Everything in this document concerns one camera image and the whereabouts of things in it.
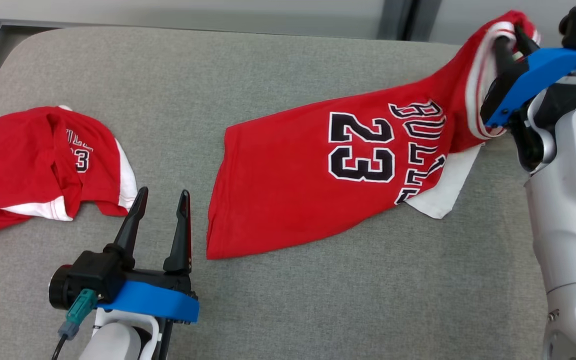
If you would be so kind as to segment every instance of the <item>black letters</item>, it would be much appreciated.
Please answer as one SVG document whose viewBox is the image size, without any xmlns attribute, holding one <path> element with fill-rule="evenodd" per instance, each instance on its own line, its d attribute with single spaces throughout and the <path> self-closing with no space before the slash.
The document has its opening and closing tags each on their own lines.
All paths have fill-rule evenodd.
<svg viewBox="0 0 576 360">
<path fill-rule="evenodd" d="M 419 164 L 422 166 L 424 164 L 424 159 L 418 157 L 418 153 L 434 154 L 437 152 L 438 146 L 427 147 L 421 146 L 414 142 L 408 143 L 408 162 L 410 164 Z"/>
<path fill-rule="evenodd" d="M 416 189 L 414 187 L 402 187 L 401 191 L 399 192 L 399 195 L 397 196 L 397 200 L 395 201 L 395 205 L 403 203 L 404 201 L 408 200 L 409 198 L 412 198 L 418 193 L 419 189 Z"/>
<path fill-rule="evenodd" d="M 446 123 L 446 117 L 441 121 L 409 120 L 404 122 L 404 128 L 411 138 L 416 139 L 439 139 Z"/>
<path fill-rule="evenodd" d="M 397 107 L 395 104 L 389 104 L 389 106 L 392 116 L 398 119 L 407 119 L 409 117 L 436 117 L 442 113 L 441 107 L 432 100 L 425 104 L 413 102 L 404 107 Z"/>
<path fill-rule="evenodd" d="M 404 184 L 421 186 L 421 181 L 418 180 L 418 178 L 422 179 L 427 178 L 428 176 L 430 176 L 430 174 L 444 167 L 445 163 L 446 163 L 445 155 L 439 155 L 439 157 L 437 157 L 434 160 L 434 162 L 426 172 L 418 171 L 413 168 L 409 169 L 406 173 L 406 182 Z"/>
</svg>

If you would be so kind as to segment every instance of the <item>white stripe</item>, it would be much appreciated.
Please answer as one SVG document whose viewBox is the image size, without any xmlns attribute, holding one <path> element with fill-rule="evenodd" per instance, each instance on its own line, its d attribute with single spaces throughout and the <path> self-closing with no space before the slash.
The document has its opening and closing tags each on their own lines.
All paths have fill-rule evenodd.
<svg viewBox="0 0 576 360">
<path fill-rule="evenodd" d="M 1 209 L 32 217 L 42 217 L 58 221 L 73 221 L 73 218 L 66 213 L 66 202 L 64 201 L 63 195 L 55 198 L 53 201 L 20 203 L 19 205 L 2 207 Z"/>
<path fill-rule="evenodd" d="M 480 73 L 479 80 L 477 81 L 479 87 L 477 89 L 478 101 L 477 101 L 477 109 L 482 108 L 483 100 L 486 98 L 486 95 L 489 91 L 490 85 L 497 77 L 497 66 L 495 60 L 495 52 L 494 50 L 490 50 L 487 53 L 486 57 L 486 66 L 484 67 L 483 73 Z M 497 127 L 494 129 L 490 129 L 490 131 L 486 128 L 482 120 L 482 115 L 480 112 L 477 111 L 477 121 L 478 126 L 477 129 L 486 137 L 493 138 L 498 137 L 506 132 L 503 127 Z"/>
<path fill-rule="evenodd" d="M 535 29 L 534 32 L 532 33 L 532 41 L 537 43 L 537 45 L 539 45 L 539 43 L 542 42 L 542 34 L 540 34 L 539 31 L 537 31 L 537 29 Z"/>
<path fill-rule="evenodd" d="M 128 157 L 117 139 L 114 139 L 119 151 L 119 199 L 117 205 L 130 210 L 137 196 L 137 180 L 128 162 Z"/>
<path fill-rule="evenodd" d="M 514 26 L 509 21 L 502 21 L 495 23 L 492 25 L 484 35 L 483 40 L 479 44 L 477 52 L 475 53 L 475 59 L 472 62 L 470 72 L 468 73 L 468 80 L 466 82 L 466 116 L 468 117 L 468 129 L 470 132 L 477 137 L 478 139 L 487 140 L 491 137 L 489 133 L 484 128 L 484 133 L 480 132 L 478 128 L 478 123 L 482 123 L 482 118 L 479 114 L 480 104 L 477 103 L 477 94 L 480 91 L 478 89 L 477 84 L 480 78 L 480 68 L 482 67 L 482 63 L 485 61 L 486 57 L 490 57 L 493 53 L 492 44 L 496 38 L 500 35 L 499 33 L 502 30 L 506 30 L 508 32 L 514 31 Z M 510 44 L 512 46 L 515 45 L 515 37 L 512 34 L 507 32 L 503 32 L 503 35 L 510 38 Z"/>
</svg>

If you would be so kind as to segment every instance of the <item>blue plastic part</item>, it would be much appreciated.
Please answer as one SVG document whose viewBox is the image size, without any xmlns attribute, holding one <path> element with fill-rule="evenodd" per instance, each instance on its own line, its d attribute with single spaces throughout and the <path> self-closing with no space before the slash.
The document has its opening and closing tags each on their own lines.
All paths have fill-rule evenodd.
<svg viewBox="0 0 576 360">
<path fill-rule="evenodd" d="M 540 48 L 528 55 L 525 61 L 528 63 L 528 71 L 519 76 L 512 85 L 499 107 L 486 122 L 486 126 L 506 125 L 514 110 L 519 109 L 543 89 L 576 71 L 576 50 L 571 48 Z"/>
<path fill-rule="evenodd" d="M 199 318 L 199 301 L 194 298 L 179 291 L 132 280 L 125 282 L 112 303 L 98 303 L 97 307 L 183 322 L 194 323 Z"/>
</svg>

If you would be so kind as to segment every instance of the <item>gray fabric surface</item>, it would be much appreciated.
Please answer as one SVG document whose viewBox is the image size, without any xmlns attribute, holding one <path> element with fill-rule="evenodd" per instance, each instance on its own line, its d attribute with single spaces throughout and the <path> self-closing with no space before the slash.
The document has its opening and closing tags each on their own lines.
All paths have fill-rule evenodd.
<svg viewBox="0 0 576 360">
<path fill-rule="evenodd" d="M 535 359 L 546 319 L 523 183 L 509 136 L 485 146 L 453 212 L 400 205 L 342 234 L 230 260 L 205 259 L 208 204 L 228 125 L 406 84 L 456 47 L 377 40 L 91 27 L 27 39 L 0 71 L 0 116 L 65 104 L 104 123 L 150 188 L 137 266 L 160 269 L 182 189 L 192 196 L 199 323 L 170 359 Z M 48 282 L 100 251 L 121 218 L 0 231 L 0 359 L 45 359 L 65 313 Z M 92 316 L 63 359 L 91 334 Z"/>
</svg>

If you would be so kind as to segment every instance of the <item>black numbers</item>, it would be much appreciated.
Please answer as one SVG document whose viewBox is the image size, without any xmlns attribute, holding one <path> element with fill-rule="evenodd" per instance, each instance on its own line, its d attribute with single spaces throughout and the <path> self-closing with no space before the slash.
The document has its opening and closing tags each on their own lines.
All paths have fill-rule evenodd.
<svg viewBox="0 0 576 360">
<path fill-rule="evenodd" d="M 89 166 L 89 156 L 90 152 L 82 148 L 78 148 L 72 152 L 77 157 L 77 162 L 75 163 L 75 168 L 77 173 L 86 173 Z"/>
<path fill-rule="evenodd" d="M 372 125 L 379 128 L 377 131 L 370 130 L 368 126 L 357 121 L 353 114 L 345 112 L 330 112 L 330 139 L 329 142 L 349 142 L 352 135 L 349 131 L 359 136 L 364 142 L 377 142 L 385 144 L 394 139 L 393 127 L 384 118 L 373 118 Z"/>
<path fill-rule="evenodd" d="M 372 159 L 355 157 L 354 166 L 346 166 L 353 158 L 351 146 L 337 146 L 329 156 L 329 171 L 335 178 L 353 182 L 388 183 L 395 176 L 395 154 L 390 148 L 376 147 Z"/>
<path fill-rule="evenodd" d="M 374 130 L 359 123 L 353 114 L 330 112 L 329 142 L 350 142 L 352 134 L 361 141 L 386 144 L 394 139 L 393 127 L 386 119 L 372 119 Z M 375 147 L 372 158 L 353 158 L 353 147 L 340 145 L 328 156 L 328 171 L 339 180 L 388 183 L 395 176 L 395 154 L 386 147 Z"/>
</svg>

